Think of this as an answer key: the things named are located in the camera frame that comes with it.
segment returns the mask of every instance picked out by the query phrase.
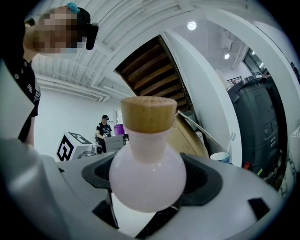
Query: white bottle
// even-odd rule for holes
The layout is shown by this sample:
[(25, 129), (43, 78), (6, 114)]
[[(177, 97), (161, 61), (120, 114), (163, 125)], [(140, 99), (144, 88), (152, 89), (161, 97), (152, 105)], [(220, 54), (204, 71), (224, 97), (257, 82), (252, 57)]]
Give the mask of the white bottle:
[(166, 142), (176, 106), (176, 101), (163, 97), (129, 97), (121, 102), (129, 144), (114, 157), (109, 181), (116, 197), (131, 209), (160, 211), (183, 193), (186, 169)]

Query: baseball cap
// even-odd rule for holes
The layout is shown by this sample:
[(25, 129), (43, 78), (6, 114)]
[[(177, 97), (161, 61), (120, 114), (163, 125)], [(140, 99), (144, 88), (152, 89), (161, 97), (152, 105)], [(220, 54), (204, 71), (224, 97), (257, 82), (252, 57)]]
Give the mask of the baseball cap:
[(102, 116), (102, 119), (109, 120), (109, 117), (108, 117), (107, 115), (103, 115), (103, 116)]

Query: ceiling light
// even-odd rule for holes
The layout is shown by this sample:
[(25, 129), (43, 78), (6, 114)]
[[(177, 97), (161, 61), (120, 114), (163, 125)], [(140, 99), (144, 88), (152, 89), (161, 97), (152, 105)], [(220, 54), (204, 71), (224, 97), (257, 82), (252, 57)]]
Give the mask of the ceiling light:
[(197, 24), (195, 22), (188, 22), (187, 23), (187, 28), (190, 30), (195, 30), (197, 27)]

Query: blue strap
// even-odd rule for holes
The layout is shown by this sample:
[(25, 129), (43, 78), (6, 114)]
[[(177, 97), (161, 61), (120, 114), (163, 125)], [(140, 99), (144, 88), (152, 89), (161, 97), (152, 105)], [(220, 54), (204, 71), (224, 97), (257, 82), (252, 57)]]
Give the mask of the blue strap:
[(80, 9), (76, 6), (76, 4), (75, 3), (73, 3), (73, 2), (69, 2), (68, 4), (67, 4), (67, 6), (68, 6), (68, 8), (71, 10), (71, 12), (72, 13), (79, 13), (80, 12)]

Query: bottle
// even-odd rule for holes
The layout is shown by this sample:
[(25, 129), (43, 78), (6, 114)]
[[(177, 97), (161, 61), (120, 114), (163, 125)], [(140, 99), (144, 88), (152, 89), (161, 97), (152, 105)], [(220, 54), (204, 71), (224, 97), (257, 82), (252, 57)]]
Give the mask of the bottle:
[(109, 181), (127, 207), (157, 212), (175, 203), (186, 184), (183, 160), (167, 142), (177, 102), (164, 97), (129, 97), (121, 101), (129, 144), (114, 157)]

